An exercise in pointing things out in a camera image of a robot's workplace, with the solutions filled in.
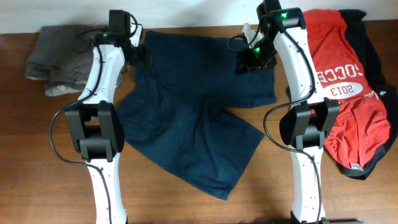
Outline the navy blue shorts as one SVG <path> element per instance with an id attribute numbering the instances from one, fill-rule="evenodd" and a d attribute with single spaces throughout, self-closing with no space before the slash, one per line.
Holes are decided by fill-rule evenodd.
<path id="1" fill-rule="evenodd" d="M 273 104 L 274 70 L 236 73 L 241 40 L 148 31 L 151 68 L 116 111 L 128 144 L 161 168 L 225 200 L 263 133 L 231 108 Z"/>

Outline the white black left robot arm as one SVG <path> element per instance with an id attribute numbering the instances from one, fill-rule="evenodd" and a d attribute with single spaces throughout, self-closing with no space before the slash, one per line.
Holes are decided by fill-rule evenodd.
<path id="1" fill-rule="evenodd" d="M 151 64 L 139 43 L 143 26 L 131 33 L 107 30 L 95 37 L 93 62 L 85 88 L 65 116 L 75 150 L 90 173 L 97 223 L 127 223 L 119 183 L 124 131 L 114 108 L 119 73 L 125 65 Z"/>

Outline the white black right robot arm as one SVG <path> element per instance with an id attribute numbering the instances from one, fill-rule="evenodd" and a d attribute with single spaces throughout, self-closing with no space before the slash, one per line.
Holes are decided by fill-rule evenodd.
<path id="1" fill-rule="evenodd" d="M 340 111 L 320 83 L 308 46 L 307 24 L 301 9 L 282 9 L 278 1 L 258 5 L 259 25 L 245 24 L 240 38 L 247 47 L 237 51 L 236 73 L 274 68 L 279 56 L 287 77 L 290 102 L 271 108 L 288 112 L 279 121 L 282 143 L 294 169 L 295 197 L 292 223 L 326 223 L 322 205 L 320 166 L 325 141 Z"/>

